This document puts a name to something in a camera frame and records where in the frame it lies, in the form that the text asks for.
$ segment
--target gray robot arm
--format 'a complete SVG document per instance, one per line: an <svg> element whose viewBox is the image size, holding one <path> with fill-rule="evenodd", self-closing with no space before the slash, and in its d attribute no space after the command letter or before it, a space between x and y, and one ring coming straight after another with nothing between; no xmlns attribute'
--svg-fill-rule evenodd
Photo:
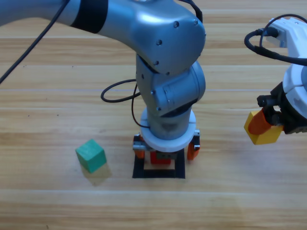
<svg viewBox="0 0 307 230"><path fill-rule="evenodd" d="M63 3L0 0L0 26L29 17L51 20ZM193 13L174 0L70 0L58 22L135 50L136 81L147 105L150 131L164 140L187 131L191 106L205 92L197 59L206 33Z"/></svg>
<svg viewBox="0 0 307 230"><path fill-rule="evenodd" d="M52 19L63 0L0 0L0 25ZM202 23L173 0L70 0L58 22L128 45L159 73L179 74L201 54Z"/></svg>

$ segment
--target table surface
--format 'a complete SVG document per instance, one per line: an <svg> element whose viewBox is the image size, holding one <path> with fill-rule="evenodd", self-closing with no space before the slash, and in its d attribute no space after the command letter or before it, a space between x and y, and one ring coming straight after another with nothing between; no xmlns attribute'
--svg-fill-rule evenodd
<svg viewBox="0 0 307 230"><path fill-rule="evenodd" d="M139 128L130 102L107 104L100 93L135 76L135 53L56 24L0 87L1 230L307 229L306 134L254 146L243 129L249 112L259 110L256 98L287 69L245 48L245 35L283 13L307 16L307 2L196 2L207 30L200 63L208 89L193 106L202 149L186 163L186 179L132 179ZM1 73L47 23L0 28ZM108 97L133 88L123 85ZM136 100L137 117L143 109ZM107 165L89 175L75 149L92 138Z"/></svg>

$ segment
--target red block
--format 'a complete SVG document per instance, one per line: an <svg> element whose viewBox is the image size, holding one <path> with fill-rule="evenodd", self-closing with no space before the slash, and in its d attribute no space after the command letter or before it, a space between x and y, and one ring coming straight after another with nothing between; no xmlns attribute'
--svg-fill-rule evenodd
<svg viewBox="0 0 307 230"><path fill-rule="evenodd" d="M157 159L156 152L150 152L151 164L171 164L171 159Z"/></svg>

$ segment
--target screw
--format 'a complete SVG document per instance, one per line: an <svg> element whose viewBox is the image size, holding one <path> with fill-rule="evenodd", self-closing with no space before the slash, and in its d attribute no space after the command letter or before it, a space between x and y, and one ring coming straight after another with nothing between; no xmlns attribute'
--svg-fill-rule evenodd
<svg viewBox="0 0 307 230"><path fill-rule="evenodd" d="M160 45L162 45L162 40L157 41L157 46L160 46Z"/></svg>
<svg viewBox="0 0 307 230"><path fill-rule="evenodd" d="M175 27L175 28L178 28L178 27L179 27L179 22L175 21L175 22L174 22L174 27Z"/></svg>

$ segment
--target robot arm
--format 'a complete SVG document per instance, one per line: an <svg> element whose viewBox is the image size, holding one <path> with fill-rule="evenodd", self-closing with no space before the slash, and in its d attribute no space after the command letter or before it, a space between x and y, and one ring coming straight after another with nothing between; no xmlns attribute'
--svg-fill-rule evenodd
<svg viewBox="0 0 307 230"><path fill-rule="evenodd" d="M0 26L28 17L51 20L63 0L0 0ZM202 23L173 0L70 0L58 20L121 41L158 73L182 73L200 56Z"/></svg>
<svg viewBox="0 0 307 230"><path fill-rule="evenodd" d="M180 1L196 7L191 0ZM51 20L63 3L0 0L0 25L29 17ZM173 0L70 0L58 22L121 41L136 51L136 81L147 105L141 123L150 127L141 128L147 145L176 152L194 136L199 139L191 106L205 92L197 59L206 33L193 13Z"/></svg>
<svg viewBox="0 0 307 230"><path fill-rule="evenodd" d="M270 27L277 31L277 36L270 36L267 40L279 47L288 48L290 58L276 53L271 57L279 57L277 59L287 62L298 61L305 65L291 64L285 72L283 82L270 95L257 98L262 110L250 115L253 118L248 126L246 124L246 130L248 134L257 135L258 138L267 135L269 142L263 143L275 142L281 131L285 134L307 132L307 24L294 18L281 18L272 22ZM279 106L280 112L275 111L274 106ZM275 135L274 138L268 135L270 132Z"/></svg>

